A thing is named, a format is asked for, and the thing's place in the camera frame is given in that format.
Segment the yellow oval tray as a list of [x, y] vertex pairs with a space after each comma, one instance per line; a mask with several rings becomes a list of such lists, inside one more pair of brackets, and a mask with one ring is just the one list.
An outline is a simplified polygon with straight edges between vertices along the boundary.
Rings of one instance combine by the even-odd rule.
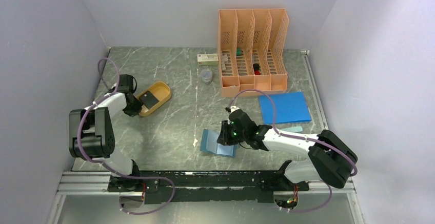
[[145, 91], [138, 94], [136, 96], [136, 98], [138, 100], [140, 100], [140, 97], [146, 91], [150, 91], [159, 100], [159, 102], [155, 106], [153, 106], [150, 110], [148, 110], [143, 105], [142, 110], [139, 113], [139, 116], [141, 116], [141, 117], [145, 117], [145, 116], [152, 114], [154, 111], [156, 111], [158, 108], [160, 108], [163, 104], [165, 104], [172, 97], [171, 89], [165, 82], [155, 82], [149, 88], [147, 88]]

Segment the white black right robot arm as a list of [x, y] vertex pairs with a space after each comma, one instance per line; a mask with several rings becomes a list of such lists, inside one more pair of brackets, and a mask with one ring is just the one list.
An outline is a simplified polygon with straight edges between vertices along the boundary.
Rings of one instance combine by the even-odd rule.
[[233, 146], [246, 143], [251, 149], [284, 151], [303, 158], [286, 162], [277, 176], [282, 190], [290, 190], [303, 181], [321, 180], [341, 189], [357, 174], [357, 155], [330, 130], [319, 134], [285, 132], [271, 125], [257, 125], [242, 109], [226, 108], [228, 118], [221, 122], [217, 143]]

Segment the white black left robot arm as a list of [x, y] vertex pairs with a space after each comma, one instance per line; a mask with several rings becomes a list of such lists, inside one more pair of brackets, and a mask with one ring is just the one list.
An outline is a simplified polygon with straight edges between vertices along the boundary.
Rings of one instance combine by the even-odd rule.
[[111, 118], [120, 112], [130, 117], [141, 112], [143, 103], [134, 96], [136, 89], [136, 79], [122, 74], [119, 85], [103, 101], [69, 113], [70, 155], [109, 167], [114, 177], [122, 176], [121, 183], [129, 191], [140, 188], [142, 177], [136, 162], [115, 147]]

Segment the blue leather card holder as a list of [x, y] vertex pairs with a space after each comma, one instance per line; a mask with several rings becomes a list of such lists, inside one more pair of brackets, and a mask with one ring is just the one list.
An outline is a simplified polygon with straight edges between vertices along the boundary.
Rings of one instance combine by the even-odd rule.
[[219, 133], [215, 130], [204, 129], [201, 138], [200, 151], [216, 156], [236, 156], [237, 146], [223, 146], [217, 142]]

